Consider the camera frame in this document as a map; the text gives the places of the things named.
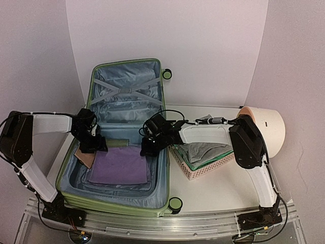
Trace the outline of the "grey garment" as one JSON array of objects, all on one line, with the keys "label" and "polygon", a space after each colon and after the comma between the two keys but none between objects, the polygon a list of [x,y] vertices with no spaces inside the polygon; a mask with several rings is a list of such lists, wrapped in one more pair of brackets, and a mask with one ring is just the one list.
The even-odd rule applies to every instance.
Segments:
[{"label": "grey garment", "polygon": [[231,151],[230,145],[222,143],[190,143],[187,144],[189,162],[201,163]]}]

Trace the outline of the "purple garment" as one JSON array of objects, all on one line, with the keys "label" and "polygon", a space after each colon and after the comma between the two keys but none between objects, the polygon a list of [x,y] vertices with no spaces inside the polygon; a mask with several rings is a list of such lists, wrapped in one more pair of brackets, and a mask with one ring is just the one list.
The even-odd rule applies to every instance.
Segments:
[{"label": "purple garment", "polygon": [[138,146],[97,151],[87,179],[102,185],[140,185],[151,181],[147,160],[140,156],[140,151]]}]

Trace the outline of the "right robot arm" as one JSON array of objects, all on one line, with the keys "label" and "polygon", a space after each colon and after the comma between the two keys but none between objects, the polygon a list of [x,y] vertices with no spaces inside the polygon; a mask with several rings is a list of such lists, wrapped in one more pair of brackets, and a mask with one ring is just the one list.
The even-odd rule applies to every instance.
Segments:
[{"label": "right robot arm", "polygon": [[238,216],[242,230],[270,227],[282,222],[280,196],[273,184],[270,158],[281,150],[285,123],[276,110],[243,107],[236,118],[206,116],[189,122],[167,120],[161,112],[147,119],[139,133],[143,136],[142,156],[157,156],[172,144],[221,143],[233,148],[236,163],[249,174],[258,195],[258,211]]}]

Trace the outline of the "green tie-dye garment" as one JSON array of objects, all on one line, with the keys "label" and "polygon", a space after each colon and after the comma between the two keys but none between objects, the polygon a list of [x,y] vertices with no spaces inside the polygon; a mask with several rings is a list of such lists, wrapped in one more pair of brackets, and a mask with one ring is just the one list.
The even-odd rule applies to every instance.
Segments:
[{"label": "green tie-dye garment", "polygon": [[191,170],[222,159],[233,152],[232,146],[222,143],[190,143],[175,145],[175,148]]}]

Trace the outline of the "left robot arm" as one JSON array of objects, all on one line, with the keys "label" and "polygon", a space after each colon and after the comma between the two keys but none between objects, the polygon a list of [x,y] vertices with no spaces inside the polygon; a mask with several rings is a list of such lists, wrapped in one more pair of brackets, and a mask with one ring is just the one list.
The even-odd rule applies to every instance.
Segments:
[{"label": "left robot arm", "polygon": [[83,153],[107,151],[95,113],[86,108],[78,114],[11,111],[1,122],[1,129],[1,159],[13,166],[21,183],[35,194],[38,204],[44,205],[43,211],[38,211],[40,220],[67,224],[77,231],[84,225],[86,212],[65,206],[62,193],[35,162],[33,138],[45,133],[70,133]]}]

